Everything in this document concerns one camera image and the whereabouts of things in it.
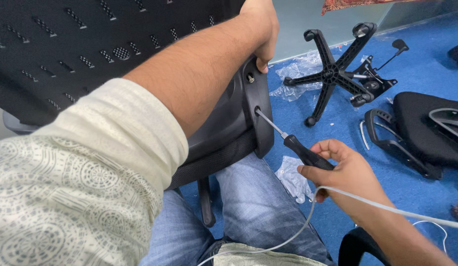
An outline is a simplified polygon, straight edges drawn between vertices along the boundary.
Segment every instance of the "blue carpet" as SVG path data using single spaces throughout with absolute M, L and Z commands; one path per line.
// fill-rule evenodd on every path
M 386 97 L 394 98 L 402 91 L 415 91 L 458 100 L 458 69 L 446 57 L 447 51 L 458 45 L 458 13 L 373 37 L 354 59 L 348 70 L 354 70 L 360 65 L 362 55 L 373 55 L 373 64 L 379 67 L 397 51 L 391 47 L 395 39 L 403 39 L 410 50 L 403 52 L 379 71 L 379 75 L 385 79 L 397 79 L 398 84 L 378 99 L 355 111 L 348 100 L 351 95 L 338 87 L 332 94 L 321 120 L 314 127 L 307 128 L 303 121 L 313 112 L 316 104 L 313 98 L 316 96 L 317 100 L 319 90 L 307 91 L 300 99 L 293 102 L 270 97 L 274 123 L 283 131 L 295 134 L 306 146 L 327 138 L 343 141 L 367 159 L 386 194 L 397 208 L 453 221 L 450 208 L 458 202 L 458 170 L 445 169 L 442 181 L 422 178 L 417 172 L 385 154 L 371 142 L 371 149 L 367 150 L 358 125 L 365 112 L 372 108 L 380 108 L 393 113 Z M 343 52 L 338 48 L 333 48 L 332 53 L 342 54 Z M 281 80 L 275 70 L 290 63 L 292 61 L 285 61 L 275 64 L 270 69 L 268 73 L 269 91 L 281 85 Z M 283 155 L 296 157 L 276 135 L 275 145 L 265 157 L 273 171 L 280 167 Z M 217 223 L 210 230 L 217 239 L 221 238 L 223 234 L 222 202 L 217 180 L 211 177 L 210 182 L 214 200 L 212 206 L 217 219 Z M 181 191 L 193 207 L 195 214 L 200 217 L 197 184 L 194 182 L 185 185 L 181 187 Z M 305 214 L 308 214 L 310 207 L 308 202 L 300 205 Z M 354 223 L 331 200 L 327 200 L 323 204 L 316 205 L 312 224 L 334 260 L 337 261 L 342 238 L 354 228 Z M 440 228 L 426 223 L 418 225 L 418 228 L 433 243 L 442 248 L 443 232 Z M 449 234 L 446 240 L 449 256 L 458 263 L 458 229 L 445 227 L 445 230 Z M 381 265 L 381 263 L 372 256 L 364 256 L 362 265 Z

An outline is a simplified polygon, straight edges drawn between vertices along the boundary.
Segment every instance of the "forearm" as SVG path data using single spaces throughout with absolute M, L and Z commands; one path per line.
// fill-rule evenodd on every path
M 374 238 L 394 266 L 456 265 L 402 215 L 374 210 L 362 221 L 362 227 Z
M 124 76 L 154 94 L 191 136 L 244 60 L 266 41 L 262 17 L 238 15 L 194 33 Z

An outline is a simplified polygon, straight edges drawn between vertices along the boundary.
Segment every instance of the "blue jeans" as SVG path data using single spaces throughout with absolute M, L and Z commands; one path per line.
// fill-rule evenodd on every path
M 253 153 L 216 173 L 216 178 L 223 202 L 224 238 L 215 240 L 177 192 L 165 191 L 162 211 L 152 228 L 149 254 L 141 266 L 196 266 L 227 242 L 271 248 L 292 237 L 306 221 L 298 203 L 265 161 Z M 335 265 L 311 224 L 274 251 Z

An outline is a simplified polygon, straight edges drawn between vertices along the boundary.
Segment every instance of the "plastic bag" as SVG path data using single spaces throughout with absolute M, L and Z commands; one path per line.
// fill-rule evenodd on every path
M 318 52 L 311 52 L 306 56 L 294 58 L 294 61 L 294 63 L 275 71 L 275 73 L 280 76 L 282 81 L 285 80 L 285 77 L 291 77 L 293 79 L 301 78 L 304 76 L 319 73 L 322 70 L 322 62 Z M 298 86 L 286 86 L 285 84 L 281 84 L 279 88 L 270 92 L 269 95 L 281 97 L 283 100 L 291 102 L 300 98 L 301 95 L 303 95 L 303 93 L 307 90 L 315 90 L 320 88 L 322 88 L 321 82 Z
M 275 175 L 290 192 L 291 196 L 297 197 L 296 202 L 299 204 L 305 201 L 304 196 L 308 196 L 311 200 L 313 200 L 314 196 L 308 185 L 308 180 L 297 171 L 297 167 L 300 165 L 303 165 L 300 159 L 283 156 L 280 169 L 275 172 Z

